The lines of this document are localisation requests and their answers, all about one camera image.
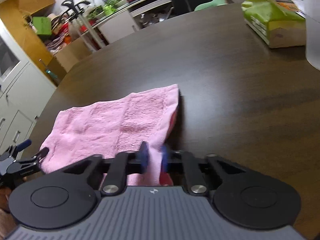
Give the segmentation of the pink towel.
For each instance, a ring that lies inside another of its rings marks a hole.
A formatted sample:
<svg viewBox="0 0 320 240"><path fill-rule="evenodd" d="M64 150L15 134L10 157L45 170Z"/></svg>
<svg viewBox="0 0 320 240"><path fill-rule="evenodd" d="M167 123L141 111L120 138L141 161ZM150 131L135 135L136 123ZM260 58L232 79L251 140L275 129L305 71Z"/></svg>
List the pink towel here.
<svg viewBox="0 0 320 240"><path fill-rule="evenodd" d="M93 154L114 158L119 152L137 151L146 142L147 172L130 175L127 183L172 185L162 167L162 146L174 127L178 101L179 88L174 84L60 111L41 145L49 152L40 167L44 173L50 173Z"/></svg>

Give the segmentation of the grey metal filing cabinet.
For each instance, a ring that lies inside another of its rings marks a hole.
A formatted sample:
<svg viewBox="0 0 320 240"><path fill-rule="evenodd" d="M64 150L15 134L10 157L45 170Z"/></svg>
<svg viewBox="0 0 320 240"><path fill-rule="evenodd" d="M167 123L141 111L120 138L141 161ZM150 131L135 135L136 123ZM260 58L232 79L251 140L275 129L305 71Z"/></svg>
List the grey metal filing cabinet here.
<svg viewBox="0 0 320 240"><path fill-rule="evenodd" d="M1 152L29 138L55 89L1 23Z"/></svg>

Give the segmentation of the large cardboard box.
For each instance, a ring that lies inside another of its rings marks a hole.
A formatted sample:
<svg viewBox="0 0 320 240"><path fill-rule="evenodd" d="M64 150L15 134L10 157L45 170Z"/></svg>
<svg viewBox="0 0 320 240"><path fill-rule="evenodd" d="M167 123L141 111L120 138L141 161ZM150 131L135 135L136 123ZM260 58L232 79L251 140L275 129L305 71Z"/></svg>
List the large cardboard box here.
<svg viewBox="0 0 320 240"><path fill-rule="evenodd" d="M92 52L85 45L84 41L81 38L76 39L70 44L63 47L56 55L55 58L65 69L66 72L69 72L72 67L85 59Z"/></svg>

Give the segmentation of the green box on pile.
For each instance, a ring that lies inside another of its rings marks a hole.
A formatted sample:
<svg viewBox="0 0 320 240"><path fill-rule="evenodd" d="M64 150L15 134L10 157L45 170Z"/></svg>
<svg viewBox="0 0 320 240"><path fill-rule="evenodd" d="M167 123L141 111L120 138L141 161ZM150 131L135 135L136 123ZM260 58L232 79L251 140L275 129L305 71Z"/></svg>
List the green box on pile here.
<svg viewBox="0 0 320 240"><path fill-rule="evenodd" d="M33 17L32 24L37 35L50 36L52 34L51 20L48 17Z"/></svg>

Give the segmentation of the white low sideboard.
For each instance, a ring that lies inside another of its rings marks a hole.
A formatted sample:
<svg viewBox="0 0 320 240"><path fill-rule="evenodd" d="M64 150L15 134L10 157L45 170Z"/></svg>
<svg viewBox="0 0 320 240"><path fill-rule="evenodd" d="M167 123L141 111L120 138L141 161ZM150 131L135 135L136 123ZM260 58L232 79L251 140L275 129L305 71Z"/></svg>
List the white low sideboard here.
<svg viewBox="0 0 320 240"><path fill-rule="evenodd" d="M139 17L162 7L170 7L171 0L135 0L105 16L92 26L108 43L116 42L142 29Z"/></svg>

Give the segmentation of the green tissue pack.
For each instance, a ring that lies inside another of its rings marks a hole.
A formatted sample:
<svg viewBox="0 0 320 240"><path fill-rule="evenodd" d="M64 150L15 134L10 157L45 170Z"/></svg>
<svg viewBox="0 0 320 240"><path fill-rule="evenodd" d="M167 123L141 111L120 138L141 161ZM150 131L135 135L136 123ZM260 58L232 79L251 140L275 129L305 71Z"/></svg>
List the green tissue pack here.
<svg viewBox="0 0 320 240"><path fill-rule="evenodd" d="M305 19L275 0L245 0L244 20L269 48L306 45Z"/></svg>

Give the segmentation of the green cushion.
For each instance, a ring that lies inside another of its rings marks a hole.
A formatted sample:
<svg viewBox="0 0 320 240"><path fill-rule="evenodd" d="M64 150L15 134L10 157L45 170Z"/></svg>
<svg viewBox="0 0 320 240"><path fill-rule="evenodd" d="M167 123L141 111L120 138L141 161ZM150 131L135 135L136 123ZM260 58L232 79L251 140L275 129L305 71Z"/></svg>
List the green cushion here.
<svg viewBox="0 0 320 240"><path fill-rule="evenodd" d="M202 4L198 5L194 9L194 11L200 11L200 10L207 9L210 7L218 7L218 6L227 5L227 4L228 4L227 0L212 0L210 2L206 2L206 3L202 3Z"/></svg>

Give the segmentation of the translucent plastic cup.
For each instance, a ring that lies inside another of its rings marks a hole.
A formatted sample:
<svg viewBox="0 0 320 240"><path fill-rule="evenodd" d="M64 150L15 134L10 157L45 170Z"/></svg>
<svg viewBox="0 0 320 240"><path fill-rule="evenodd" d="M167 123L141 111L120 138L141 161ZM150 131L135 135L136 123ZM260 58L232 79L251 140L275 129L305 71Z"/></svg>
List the translucent plastic cup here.
<svg viewBox="0 0 320 240"><path fill-rule="evenodd" d="M303 0L306 18L306 59L319 70L319 0Z"/></svg>

